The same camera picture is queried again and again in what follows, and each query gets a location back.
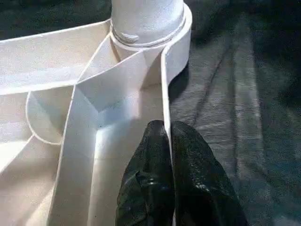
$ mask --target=black rubber glove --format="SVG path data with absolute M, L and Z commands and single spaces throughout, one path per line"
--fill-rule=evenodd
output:
M 230 180 L 200 134 L 175 122 L 172 141 L 177 225 L 248 225 Z
M 246 226 L 225 171 L 196 130 L 172 124 L 175 188 L 162 121 L 147 126 L 118 196 L 116 226 Z
M 171 226 L 174 182 L 162 121 L 148 124 L 124 173 L 116 226 Z

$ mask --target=black glove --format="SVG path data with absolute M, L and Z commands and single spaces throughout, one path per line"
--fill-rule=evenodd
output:
M 118 196 L 116 226 L 246 226 L 225 171 L 192 127 L 172 124 L 175 192 L 162 121 L 148 124 L 127 166 Z
M 174 182 L 162 121 L 152 121 L 129 162 L 118 195 L 116 226 L 171 226 Z
M 172 141 L 177 225 L 248 225 L 230 180 L 200 134 L 175 122 Z

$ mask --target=compartment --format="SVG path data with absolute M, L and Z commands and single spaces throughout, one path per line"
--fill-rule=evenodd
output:
M 94 75 L 111 69 L 134 53 L 134 50 L 125 50 L 115 46 L 111 36 L 108 34 L 91 57 L 87 67 L 82 72 L 79 81 L 86 80 Z
M 27 93 L 0 96 L 0 172 L 32 135 L 25 116 L 26 98 Z
M 32 133 L 41 141 L 60 145 L 73 86 L 30 92 L 26 118 Z
M 45 144 L 31 136 L 9 165 L 2 169 L 2 225 L 46 225 L 59 153 L 60 146 Z
M 124 169 L 147 123 L 163 119 L 161 50 L 134 53 L 76 85 L 50 224 L 114 225 Z
M 74 84 L 109 28 L 110 20 L 107 20 L 0 41 L 0 92 Z

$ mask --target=white plastic structure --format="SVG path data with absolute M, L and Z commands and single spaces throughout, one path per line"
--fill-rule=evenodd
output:
M 104 22 L 0 41 L 2 225 L 114 225 L 148 122 L 164 120 L 170 139 L 168 85 L 188 61 L 190 9 L 112 5 Z

